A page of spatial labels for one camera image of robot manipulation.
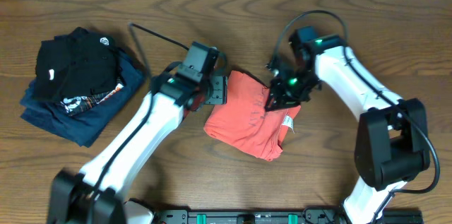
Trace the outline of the red orange t-shirt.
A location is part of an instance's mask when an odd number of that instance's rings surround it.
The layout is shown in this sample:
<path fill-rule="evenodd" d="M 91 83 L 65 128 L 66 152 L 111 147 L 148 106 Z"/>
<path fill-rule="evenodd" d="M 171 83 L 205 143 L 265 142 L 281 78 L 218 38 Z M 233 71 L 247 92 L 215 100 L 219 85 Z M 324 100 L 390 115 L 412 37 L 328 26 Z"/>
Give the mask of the red orange t-shirt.
<path fill-rule="evenodd" d="M 269 88 L 240 71 L 228 78 L 227 102 L 216 105 L 204 125 L 212 138 L 268 162 L 279 158 L 300 106 L 267 111 Z"/>

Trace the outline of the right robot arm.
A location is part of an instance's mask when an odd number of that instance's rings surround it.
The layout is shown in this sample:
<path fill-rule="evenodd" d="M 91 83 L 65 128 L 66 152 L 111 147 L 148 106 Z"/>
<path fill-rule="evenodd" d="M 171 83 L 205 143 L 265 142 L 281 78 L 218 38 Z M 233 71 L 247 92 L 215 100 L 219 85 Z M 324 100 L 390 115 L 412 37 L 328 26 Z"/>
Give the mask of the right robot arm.
<path fill-rule="evenodd" d="M 304 212 L 306 223 L 317 216 L 325 223 L 414 223 L 418 213 L 385 210 L 406 184 L 439 161 L 429 140 L 424 105 L 387 89 L 360 64 L 339 35 L 320 36 L 313 27 L 289 38 L 296 67 L 274 54 L 267 69 L 274 75 L 266 110 L 296 107 L 310 100 L 314 88 L 326 83 L 358 121 L 354 162 L 359 174 L 351 194 L 337 210 Z"/>

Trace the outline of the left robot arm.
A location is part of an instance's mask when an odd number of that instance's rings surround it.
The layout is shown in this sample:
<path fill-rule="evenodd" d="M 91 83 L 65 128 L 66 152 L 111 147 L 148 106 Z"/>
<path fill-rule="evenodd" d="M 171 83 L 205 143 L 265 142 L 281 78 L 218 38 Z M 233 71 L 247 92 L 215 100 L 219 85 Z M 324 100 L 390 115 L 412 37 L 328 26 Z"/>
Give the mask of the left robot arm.
<path fill-rule="evenodd" d="M 173 90 L 208 104 L 226 101 L 227 77 L 200 83 L 167 72 L 154 77 L 151 91 L 117 137 L 74 175 L 60 171 L 52 182 L 48 223 L 151 223 L 147 206 L 127 200 L 137 174 L 162 140 L 183 121 L 190 107 Z"/>

